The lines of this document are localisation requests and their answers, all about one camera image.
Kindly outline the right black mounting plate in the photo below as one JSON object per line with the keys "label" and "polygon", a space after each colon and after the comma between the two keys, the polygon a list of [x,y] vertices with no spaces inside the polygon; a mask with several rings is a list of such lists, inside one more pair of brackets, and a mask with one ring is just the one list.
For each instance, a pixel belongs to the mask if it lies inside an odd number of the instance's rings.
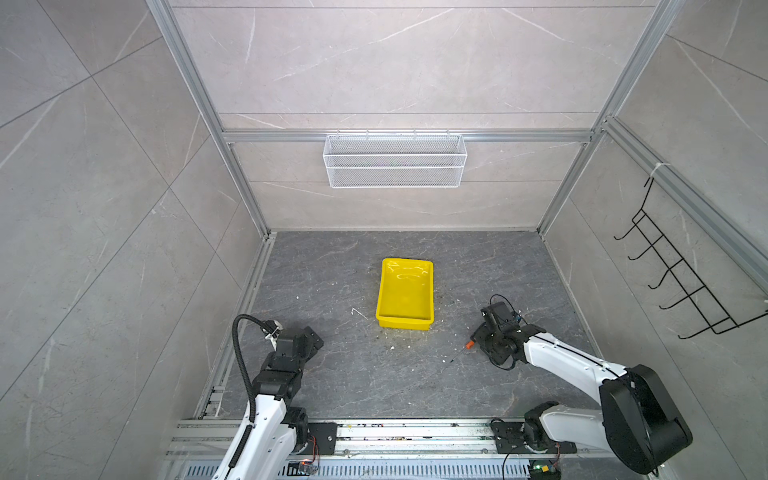
{"label": "right black mounting plate", "polygon": [[505,421],[494,418],[489,422],[499,454],[575,454],[572,442],[552,440],[537,421]]}

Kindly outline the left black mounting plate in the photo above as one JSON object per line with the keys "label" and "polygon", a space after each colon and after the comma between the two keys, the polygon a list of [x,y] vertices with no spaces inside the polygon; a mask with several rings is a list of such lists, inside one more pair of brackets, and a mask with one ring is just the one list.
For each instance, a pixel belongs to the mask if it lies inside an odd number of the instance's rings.
{"label": "left black mounting plate", "polygon": [[337,443],[338,424],[334,422],[310,422],[293,426],[297,437],[294,455],[333,455]]}

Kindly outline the yellow plastic bin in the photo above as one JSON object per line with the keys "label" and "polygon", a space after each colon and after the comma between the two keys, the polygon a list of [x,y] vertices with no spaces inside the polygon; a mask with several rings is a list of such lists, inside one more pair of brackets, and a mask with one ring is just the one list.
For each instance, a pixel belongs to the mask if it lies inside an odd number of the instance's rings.
{"label": "yellow plastic bin", "polygon": [[376,307],[382,328],[428,331],[434,323],[434,264],[385,258]]}

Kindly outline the small green circuit board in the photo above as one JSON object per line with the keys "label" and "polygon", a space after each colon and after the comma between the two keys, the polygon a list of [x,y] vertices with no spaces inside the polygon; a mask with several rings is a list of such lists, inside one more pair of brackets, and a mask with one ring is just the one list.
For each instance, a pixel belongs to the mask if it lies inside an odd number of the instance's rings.
{"label": "small green circuit board", "polygon": [[530,480],[560,480],[562,475],[559,467],[549,461],[531,461],[528,474]]}

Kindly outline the black mounting plate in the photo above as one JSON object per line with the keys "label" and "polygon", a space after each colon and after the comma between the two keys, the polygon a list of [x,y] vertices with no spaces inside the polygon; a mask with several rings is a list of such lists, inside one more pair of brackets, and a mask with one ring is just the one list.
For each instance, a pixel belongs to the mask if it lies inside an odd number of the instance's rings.
{"label": "black mounting plate", "polygon": [[572,442],[552,440],[537,421],[505,421],[494,418],[489,422],[499,454],[575,454]]}
{"label": "black mounting plate", "polygon": [[294,455],[333,455],[337,443],[338,424],[334,422],[310,422],[293,426],[297,437]]}

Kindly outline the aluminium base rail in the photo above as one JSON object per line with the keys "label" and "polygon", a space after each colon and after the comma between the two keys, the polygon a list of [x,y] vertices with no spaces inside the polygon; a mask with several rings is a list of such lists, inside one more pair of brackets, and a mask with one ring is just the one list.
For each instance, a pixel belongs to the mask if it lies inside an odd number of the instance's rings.
{"label": "aluminium base rail", "polygon": [[288,457],[275,479],[529,479],[531,461],[559,467],[561,479],[635,479],[611,452],[575,444],[575,454],[499,454],[489,418],[323,419],[338,424],[333,455],[313,474]]}

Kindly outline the orange handled screwdriver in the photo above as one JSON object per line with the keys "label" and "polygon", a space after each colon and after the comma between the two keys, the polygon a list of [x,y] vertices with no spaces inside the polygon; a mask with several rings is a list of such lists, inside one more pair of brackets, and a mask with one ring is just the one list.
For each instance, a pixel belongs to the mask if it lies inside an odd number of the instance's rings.
{"label": "orange handled screwdriver", "polygon": [[457,349],[457,350],[454,352],[454,355],[453,355],[452,357],[450,357],[449,359],[444,359],[444,360],[443,360],[443,363],[444,363],[445,365],[448,365],[448,364],[450,364],[450,363],[453,363],[453,362],[455,362],[455,361],[456,361],[456,360],[458,360],[458,359],[459,359],[461,356],[463,356],[463,355],[465,355],[465,354],[469,353],[469,352],[472,350],[472,348],[474,347],[474,345],[475,345],[475,341],[474,341],[474,340],[469,340],[469,341],[468,341],[468,342],[467,342],[467,343],[466,343],[464,346],[462,346],[461,348]]}

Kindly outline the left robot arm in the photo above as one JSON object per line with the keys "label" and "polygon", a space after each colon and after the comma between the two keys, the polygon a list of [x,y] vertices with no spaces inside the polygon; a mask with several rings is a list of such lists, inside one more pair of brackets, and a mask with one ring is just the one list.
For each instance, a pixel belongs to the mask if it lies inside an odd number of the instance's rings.
{"label": "left robot arm", "polygon": [[[259,327],[272,351],[258,374],[248,373],[241,350],[240,322]],[[236,434],[213,474],[215,479],[275,479],[288,457],[310,457],[294,465],[305,474],[318,469],[319,442],[310,433],[306,410],[291,405],[306,364],[324,341],[310,327],[284,328],[279,322],[240,314],[232,324],[235,360],[244,381],[247,408]]]}

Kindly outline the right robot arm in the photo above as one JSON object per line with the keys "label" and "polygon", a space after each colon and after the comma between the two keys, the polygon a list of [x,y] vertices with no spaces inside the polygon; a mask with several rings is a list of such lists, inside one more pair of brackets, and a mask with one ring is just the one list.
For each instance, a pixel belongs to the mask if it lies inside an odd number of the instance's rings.
{"label": "right robot arm", "polygon": [[667,460],[693,442],[693,434],[659,375],[645,365],[625,367],[568,345],[544,328],[528,323],[507,300],[481,311],[469,345],[493,366],[511,371],[519,364],[546,370],[597,403],[576,409],[556,401],[512,422],[494,418],[489,426],[499,452],[561,452],[566,443],[610,451],[638,474],[656,474]]}

